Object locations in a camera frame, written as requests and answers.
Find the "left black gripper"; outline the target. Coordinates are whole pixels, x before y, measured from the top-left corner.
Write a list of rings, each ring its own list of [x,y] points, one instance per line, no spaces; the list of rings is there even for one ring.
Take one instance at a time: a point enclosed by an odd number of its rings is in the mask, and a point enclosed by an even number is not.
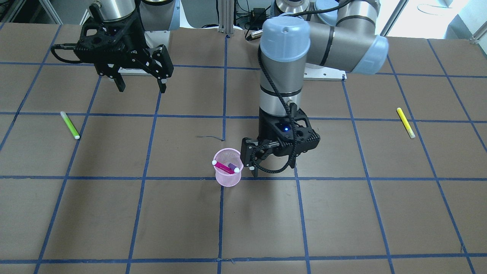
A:
[[[313,130],[308,116],[302,109],[295,114],[293,124],[287,116],[273,116],[260,110],[258,138],[242,139],[240,159],[255,178],[258,177],[259,170],[276,174],[280,173],[280,169],[271,170],[260,165],[269,155],[287,156],[288,166],[294,169],[297,157],[315,149],[319,142],[320,135]]]

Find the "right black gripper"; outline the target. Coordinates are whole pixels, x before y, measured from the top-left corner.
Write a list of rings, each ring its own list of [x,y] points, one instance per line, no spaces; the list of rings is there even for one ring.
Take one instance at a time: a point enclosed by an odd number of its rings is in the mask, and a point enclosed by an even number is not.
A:
[[[159,91],[165,93],[174,65],[166,45],[148,49],[139,12],[133,10],[111,21],[104,20],[101,10],[90,12],[94,15],[83,23],[73,49],[79,61],[95,64],[97,73],[113,80],[119,92],[124,92],[126,87],[119,72],[124,68],[149,73],[156,78]]]

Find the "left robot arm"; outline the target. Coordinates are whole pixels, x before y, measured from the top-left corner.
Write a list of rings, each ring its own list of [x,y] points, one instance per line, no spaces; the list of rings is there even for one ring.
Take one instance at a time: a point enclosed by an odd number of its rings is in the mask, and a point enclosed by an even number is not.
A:
[[[243,138],[240,155],[254,177],[294,168],[320,142],[300,106],[306,64],[373,75],[388,55],[387,38],[375,33],[379,0],[331,0],[321,10],[308,10],[307,0],[276,0],[275,6],[257,53],[258,137]]]

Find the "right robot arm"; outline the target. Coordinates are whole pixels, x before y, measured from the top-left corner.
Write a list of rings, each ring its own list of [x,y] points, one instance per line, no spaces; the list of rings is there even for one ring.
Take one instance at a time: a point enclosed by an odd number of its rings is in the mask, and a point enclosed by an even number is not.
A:
[[[169,31],[179,26],[178,0],[94,0],[90,17],[73,52],[97,73],[114,80],[123,92],[119,70],[141,69],[156,78],[161,93],[174,66],[165,45],[149,45],[146,33]]]

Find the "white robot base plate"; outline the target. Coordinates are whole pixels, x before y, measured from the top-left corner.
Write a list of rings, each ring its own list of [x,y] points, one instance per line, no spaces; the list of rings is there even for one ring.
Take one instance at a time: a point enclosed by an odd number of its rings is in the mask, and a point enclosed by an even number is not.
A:
[[[347,74],[343,70],[306,63],[303,78],[305,80],[342,81],[347,79]]]

